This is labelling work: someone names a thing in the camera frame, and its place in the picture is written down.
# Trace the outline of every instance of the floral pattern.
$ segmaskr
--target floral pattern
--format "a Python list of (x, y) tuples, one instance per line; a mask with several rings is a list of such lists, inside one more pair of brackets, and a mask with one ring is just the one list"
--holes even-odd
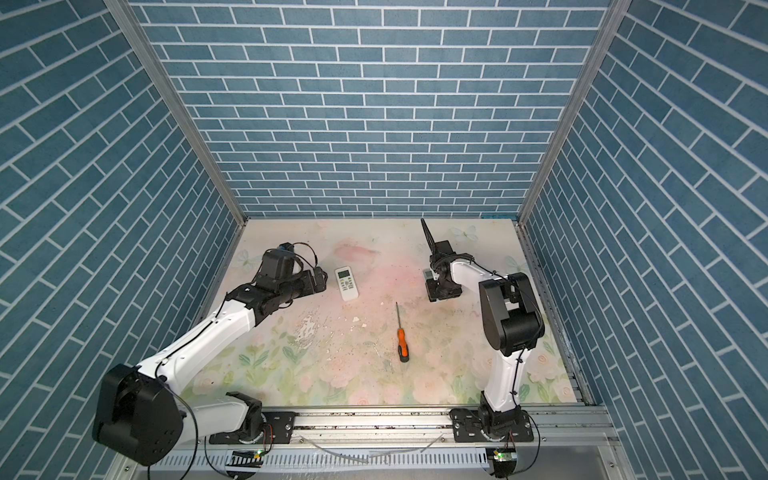
[[(482, 265), (528, 272), (508, 220), (430, 220), (429, 227), (437, 240), (450, 240)], [(269, 406), (479, 401), (494, 355), (479, 301), (467, 293), (427, 300), (422, 271), (429, 249), (418, 221), (253, 220), (214, 308), (227, 289), (253, 276), (260, 257), (252, 252), (285, 241), (312, 244), (327, 272), (351, 266), (360, 297), (343, 302), (331, 277), (325, 293), (297, 299), (225, 348), (190, 382), (185, 399), (201, 402), (238, 390)], [(411, 350), (408, 363), (396, 351), (395, 302)], [(575, 401), (549, 328), (522, 375), (522, 402)]]

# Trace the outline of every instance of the brick wallpaper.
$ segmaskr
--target brick wallpaper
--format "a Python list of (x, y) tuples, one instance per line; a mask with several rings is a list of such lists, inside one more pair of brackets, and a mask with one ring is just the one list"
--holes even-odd
[(0, 184), (0, 478), (103, 476), (102, 374), (187, 330), (235, 226), (101, 0), (0, 2)]
[(638, 478), (766, 478), (768, 3), (634, 0), (529, 230)]
[(510, 217), (608, 0), (255, 3), (131, 2), (251, 217)]

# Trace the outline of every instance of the white arm segment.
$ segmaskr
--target white arm segment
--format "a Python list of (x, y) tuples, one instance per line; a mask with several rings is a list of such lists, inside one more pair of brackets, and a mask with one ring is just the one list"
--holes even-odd
[[(236, 338), (248, 332), (256, 325), (253, 311), (236, 300), (224, 303), (221, 313), (211, 313), (181, 338), (162, 349), (157, 355), (142, 360), (139, 372), (155, 378), (155, 369), (169, 354), (179, 346), (189, 342), (202, 329), (204, 332), (189, 345), (184, 346), (160, 365), (157, 374), (167, 378), (167, 385), (177, 395), (181, 395), (184, 387), (192, 378), (208, 364), (216, 355), (232, 343)], [(207, 437), (219, 432), (237, 430), (245, 419), (248, 407), (245, 402), (232, 397), (193, 407), (197, 419), (198, 437)], [(191, 415), (184, 417), (184, 430), (178, 442), (186, 442), (195, 438), (194, 424)]]
[[(497, 279), (505, 276), (491, 275), (485, 270), (472, 265), (469, 260), (454, 260), (451, 262), (451, 278), (459, 285), (478, 293), (478, 284), (484, 280)], [(511, 303), (507, 303), (508, 309), (512, 308)], [(506, 412), (512, 410), (520, 404), (520, 398), (516, 393), (514, 398), (512, 392), (520, 391), (523, 372), (525, 371), (525, 360), (531, 354), (531, 350), (524, 349), (522, 356), (520, 352), (512, 353), (510, 356), (504, 356), (499, 350), (496, 350), (491, 364), (491, 375), (488, 377), (488, 384), (485, 386), (485, 399), (496, 412)], [(518, 357), (522, 363), (518, 366)], [(515, 368), (517, 368), (517, 378), (515, 378)]]

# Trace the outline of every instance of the metal corner post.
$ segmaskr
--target metal corner post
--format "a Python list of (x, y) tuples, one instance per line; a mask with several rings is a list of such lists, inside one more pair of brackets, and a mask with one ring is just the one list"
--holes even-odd
[(240, 208), (237, 198), (235, 198), (230, 186), (221, 174), (221, 170), (216, 165), (214, 156), (202, 135), (200, 135), (200, 131), (189, 115), (187, 108), (184, 107), (181, 96), (176, 91), (173, 82), (170, 81), (170, 77), (157, 56), (157, 52), (152, 48), (149, 37), (147, 37), (144, 29), (139, 25), (138, 18), (136, 18), (133, 9), (127, 0), (104, 0), (104, 3), (123, 32), (123, 35), (125, 35), (128, 43), (134, 49), (134, 53), (163, 98), (170, 114), (174, 116), (179, 124), (179, 128), (181, 128), (184, 136), (190, 142), (195, 154), (197, 154), (197, 159), (213, 181), (216, 190), (218, 190), (223, 198), (235, 221), (240, 227), (243, 227), (246, 223), (246, 215), (243, 209)]
[(632, 0), (613, 0), (611, 6), (605, 12), (605, 17), (598, 30), (598, 35), (594, 39), (594, 45), (590, 48), (587, 59), (584, 61), (584, 67), (581, 69), (576, 85), (568, 98), (568, 103), (563, 109), (563, 114), (558, 123), (557, 130), (554, 131), (552, 139), (547, 146), (547, 150), (541, 160), (536, 175), (533, 178), (531, 187), (528, 189), (528, 194), (523, 200), (523, 204), (520, 207), (520, 214), (518, 215), (518, 222), (525, 224), (528, 218), (533, 212), (533, 207), (538, 200), (538, 196), (541, 193), (541, 189), (544, 188), (544, 184), (549, 177), (549, 172), (552, 171), (555, 161), (557, 161), (560, 150), (565, 144), (565, 139), (568, 137), (568, 132), (571, 131), (571, 127), (576, 120), (576, 115), (581, 109), (581, 105), (584, 103), (584, 99), (589, 93), (589, 87), (592, 86), (592, 81), (598, 76), (598, 70), (605, 59), (605, 54), (608, 52), (608, 47), (611, 46), (611, 42), (614, 40), (616, 31), (619, 29), (621, 21), (624, 19), (624, 14), (627, 13), (629, 4)]

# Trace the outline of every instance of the robotic arm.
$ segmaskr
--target robotic arm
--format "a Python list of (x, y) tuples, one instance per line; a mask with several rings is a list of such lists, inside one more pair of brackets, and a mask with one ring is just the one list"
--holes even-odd
[(531, 282), (524, 273), (487, 270), (472, 255), (453, 251), (447, 240), (435, 242), (424, 219), (422, 228), (432, 253), (429, 266), (438, 277), (426, 280), (429, 301), (456, 298), (462, 287), (480, 296), (485, 338), (496, 354), (478, 416), (486, 435), (503, 437), (521, 419), (518, 391), (525, 361), (545, 331)]
[[(194, 375), (236, 338), (258, 326), (281, 305), (323, 292), (328, 274), (305, 270), (291, 243), (267, 250), (250, 283), (229, 292), (211, 313), (181, 338), (135, 367), (117, 365), (101, 381), (93, 438), (142, 465), (160, 461), (178, 442), (232, 432), (242, 442), (262, 429), (261, 402), (239, 392), (193, 408), (183, 416), (176, 399)], [(300, 271), (294, 273), (298, 264)]]

